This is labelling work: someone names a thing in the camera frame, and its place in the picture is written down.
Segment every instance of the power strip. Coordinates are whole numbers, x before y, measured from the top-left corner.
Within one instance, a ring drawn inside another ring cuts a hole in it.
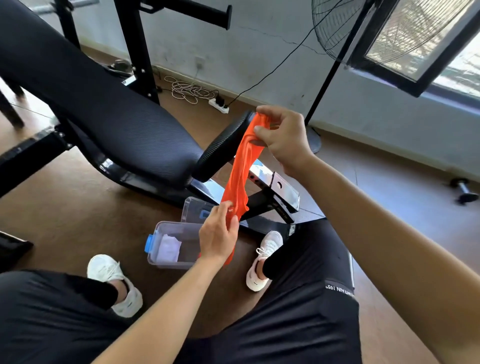
[[[212,105],[215,109],[220,111],[222,114],[228,114],[228,112],[230,111],[230,108],[225,108],[223,106],[218,105],[214,98],[209,99],[208,103]]]

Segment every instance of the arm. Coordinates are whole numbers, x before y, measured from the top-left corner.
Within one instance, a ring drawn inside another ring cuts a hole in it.
[[[214,207],[200,229],[202,256],[193,267],[93,364],[173,363],[210,282],[237,241],[238,219],[232,218],[230,231],[225,222],[230,205]]]
[[[257,136],[312,195],[370,280],[437,359],[477,363],[480,277],[313,155],[300,114],[278,107],[258,111],[280,127],[256,130]]]

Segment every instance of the white wall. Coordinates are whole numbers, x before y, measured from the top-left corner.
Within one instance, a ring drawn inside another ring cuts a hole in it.
[[[142,14],[153,64],[240,92],[273,70],[312,27],[311,0],[200,0],[226,10],[230,30],[162,10]],[[74,13],[80,38],[119,57],[127,49],[113,0]],[[46,20],[58,27],[53,16]],[[304,45],[322,49],[314,32]],[[306,114],[333,60],[300,47],[273,75],[246,95]],[[480,116],[437,101],[413,98],[340,69],[314,115],[318,125],[442,169],[480,180]]]

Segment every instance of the white sneaker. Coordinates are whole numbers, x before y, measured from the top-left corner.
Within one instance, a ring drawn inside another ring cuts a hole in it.
[[[87,267],[87,277],[99,280],[100,282],[120,279],[127,284],[129,291],[125,300],[112,306],[112,310],[118,316],[132,317],[142,308],[144,304],[142,294],[133,286],[132,282],[123,275],[120,269],[120,263],[115,261],[111,256],[99,254],[90,259]]]
[[[257,263],[259,260],[265,260],[271,256],[279,247],[283,245],[283,238],[277,231],[270,231],[265,235],[260,248],[257,248],[258,257],[253,261],[253,265],[250,267],[247,273],[247,287],[252,291],[258,292],[262,290],[269,279],[260,279],[257,276]]]

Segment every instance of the brown floor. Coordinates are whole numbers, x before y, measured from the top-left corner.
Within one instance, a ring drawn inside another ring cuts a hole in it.
[[[27,94],[17,99],[0,82],[26,123],[16,132],[0,115],[0,153],[49,124],[49,108]],[[171,112],[205,148],[235,117],[250,106],[236,102],[228,115],[205,100],[198,105],[160,95]],[[436,240],[480,272],[480,203],[458,206],[457,193],[444,184],[449,175],[330,133],[323,134],[318,156],[345,174],[384,207]],[[272,169],[278,163],[265,152]],[[216,180],[225,184],[229,168]],[[300,190],[305,219],[321,216]],[[121,261],[126,274],[150,306],[182,275],[148,265],[145,239],[161,220],[178,221],[181,210],[125,189],[98,173],[76,149],[62,154],[0,199],[0,230],[31,240],[36,247],[19,268],[42,268],[84,275],[91,256],[105,253]],[[259,299],[244,283],[258,242],[241,233],[234,260],[214,279],[191,330],[207,336],[248,312]],[[360,329],[365,363],[436,363],[433,356],[355,264],[355,294],[360,302]]]

